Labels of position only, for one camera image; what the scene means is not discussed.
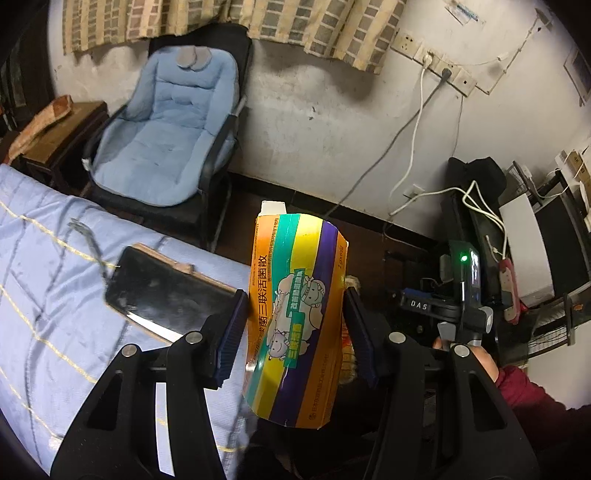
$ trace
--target striped curtain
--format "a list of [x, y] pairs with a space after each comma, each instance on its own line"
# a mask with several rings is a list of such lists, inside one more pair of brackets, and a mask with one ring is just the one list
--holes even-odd
[[64, 0], [64, 52], [159, 35], [212, 21], [260, 40], [300, 45], [378, 74], [407, 0]]

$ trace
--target hand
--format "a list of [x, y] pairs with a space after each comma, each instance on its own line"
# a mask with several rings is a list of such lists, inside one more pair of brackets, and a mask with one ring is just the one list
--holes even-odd
[[[496, 382], [496, 379], [499, 378], [499, 367], [496, 366], [496, 363], [492, 359], [490, 354], [481, 346], [469, 345], [468, 347], [470, 348], [470, 350], [472, 350], [472, 353], [474, 354], [476, 359], [484, 367], [484, 370], [486, 370], [486, 373], [488, 373], [491, 380], [493, 382]], [[436, 348], [437, 350], [441, 350], [443, 348], [443, 344], [439, 337], [437, 337], [433, 342], [433, 348]]]

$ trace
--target blue chair cushion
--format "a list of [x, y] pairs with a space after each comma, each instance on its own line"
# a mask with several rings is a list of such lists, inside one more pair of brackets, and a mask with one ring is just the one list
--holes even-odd
[[[215, 49], [202, 70], [182, 69], [179, 48], [150, 57], [126, 109], [105, 129], [91, 168], [99, 187], [153, 206], [197, 193], [207, 152], [238, 101], [238, 69], [232, 55]], [[234, 142], [232, 132], [216, 170]]]

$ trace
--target person's arm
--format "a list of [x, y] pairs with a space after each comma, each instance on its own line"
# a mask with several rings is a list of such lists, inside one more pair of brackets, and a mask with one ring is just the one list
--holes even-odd
[[567, 410], [517, 367], [499, 369], [495, 384], [534, 450], [572, 440], [591, 427], [591, 406]]

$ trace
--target metal screw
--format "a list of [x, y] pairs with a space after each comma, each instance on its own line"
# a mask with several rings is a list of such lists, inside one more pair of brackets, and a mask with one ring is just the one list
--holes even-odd
[[456, 355], [461, 356], [462, 358], [466, 358], [470, 355], [470, 349], [466, 345], [456, 345], [453, 348], [453, 351]]
[[404, 343], [406, 341], [406, 337], [401, 332], [392, 332], [388, 335], [388, 339], [392, 343]]
[[134, 356], [138, 351], [138, 348], [133, 345], [133, 344], [129, 344], [129, 345], [125, 345], [122, 349], [121, 349], [121, 354], [123, 356]]
[[203, 340], [203, 335], [201, 335], [200, 332], [189, 332], [185, 337], [185, 340], [187, 343], [194, 345], [195, 343], [199, 343], [201, 340]]

